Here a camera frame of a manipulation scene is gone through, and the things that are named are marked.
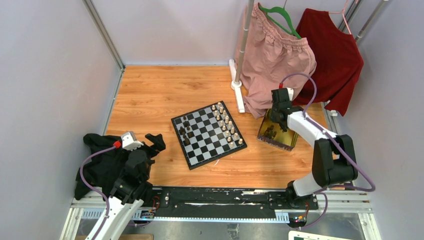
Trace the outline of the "yellow transparent piece tray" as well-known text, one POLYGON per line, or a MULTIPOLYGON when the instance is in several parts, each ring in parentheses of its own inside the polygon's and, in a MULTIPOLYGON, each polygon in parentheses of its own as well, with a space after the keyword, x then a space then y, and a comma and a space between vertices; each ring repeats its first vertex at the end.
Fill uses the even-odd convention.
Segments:
POLYGON ((276 127, 279 126, 278 123, 271 121, 270 115, 271 109, 268 109, 263 117, 256 139, 278 149, 291 152, 295 148, 298 139, 298 134, 294 131, 289 129, 287 131, 282 131, 282 129, 280 129, 275 139, 269 139, 263 136, 266 128, 270 125, 275 125, 276 127))

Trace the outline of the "dark chess piece cluster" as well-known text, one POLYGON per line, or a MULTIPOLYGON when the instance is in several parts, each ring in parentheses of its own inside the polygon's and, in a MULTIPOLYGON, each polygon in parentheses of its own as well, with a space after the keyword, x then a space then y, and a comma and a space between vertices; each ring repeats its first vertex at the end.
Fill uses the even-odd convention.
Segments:
POLYGON ((191 129, 188 115, 184 115, 181 118, 181 125, 178 131, 179 131, 179 134, 181 135, 183 145, 184 146, 190 145, 191 140, 195 137, 195 135, 193 130, 191 129))

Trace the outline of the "black white chess board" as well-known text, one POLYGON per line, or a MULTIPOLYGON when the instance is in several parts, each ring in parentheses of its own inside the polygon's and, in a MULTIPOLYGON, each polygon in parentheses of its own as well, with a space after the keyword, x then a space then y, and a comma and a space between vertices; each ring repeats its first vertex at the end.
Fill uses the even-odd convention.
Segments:
POLYGON ((184 113, 182 115, 173 117, 171 119, 171 123, 176 132, 176 136, 181 146, 183 156, 190 170, 196 169, 205 164, 219 160, 223 157, 234 154, 248 147, 246 143, 247 147, 224 151, 224 149, 219 145, 219 141, 217 139, 215 139, 215 142, 211 140, 210 136, 214 132, 212 131, 213 128, 210 126, 210 117, 208 116, 208 114, 211 112, 211 110, 208 110, 208 108, 211 107, 213 104, 209 104, 207 106, 190 111, 188 113, 184 113), (181 118, 185 115, 188 115, 188 118, 189 118, 188 121, 194 133, 194 138, 191 140, 191 143, 188 146, 184 146, 182 137, 179 133, 179 128, 182 122, 181 118))

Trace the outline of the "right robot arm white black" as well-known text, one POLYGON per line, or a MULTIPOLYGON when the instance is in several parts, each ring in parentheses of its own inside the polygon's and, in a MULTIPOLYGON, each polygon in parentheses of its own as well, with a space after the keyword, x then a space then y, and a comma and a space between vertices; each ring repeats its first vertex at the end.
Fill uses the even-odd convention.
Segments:
POLYGON ((288 88, 271 92, 270 119, 282 130, 292 130, 313 147, 311 172, 288 183, 285 189, 286 204, 298 209, 312 194, 357 179, 353 140, 338 135, 309 117, 300 106, 294 106, 288 88))

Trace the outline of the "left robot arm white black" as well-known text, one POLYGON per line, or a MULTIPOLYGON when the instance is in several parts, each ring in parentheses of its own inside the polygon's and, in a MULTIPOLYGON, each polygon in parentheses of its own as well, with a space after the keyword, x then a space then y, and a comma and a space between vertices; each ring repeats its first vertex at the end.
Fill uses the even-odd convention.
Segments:
POLYGON ((166 149, 162 134, 145 135, 152 144, 138 141, 132 131, 124 133, 110 147, 96 151, 86 158, 92 158, 118 150, 128 155, 123 169, 114 181, 109 194, 93 187, 84 177, 83 163, 79 169, 82 182, 94 192, 100 194, 105 201, 105 208, 93 229, 86 236, 87 240, 117 240, 140 207, 149 207, 149 219, 152 220, 159 207, 161 199, 154 195, 153 185, 149 182, 150 171, 155 163, 153 159, 166 149))

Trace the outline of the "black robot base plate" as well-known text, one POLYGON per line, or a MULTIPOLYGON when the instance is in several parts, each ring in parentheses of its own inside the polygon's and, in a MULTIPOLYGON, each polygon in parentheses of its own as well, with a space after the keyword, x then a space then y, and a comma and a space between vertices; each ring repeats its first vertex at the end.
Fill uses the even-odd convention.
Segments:
POLYGON ((284 189, 170 187, 153 189, 151 200, 136 211, 133 221, 283 223, 305 226, 319 208, 314 196, 293 200, 284 189))

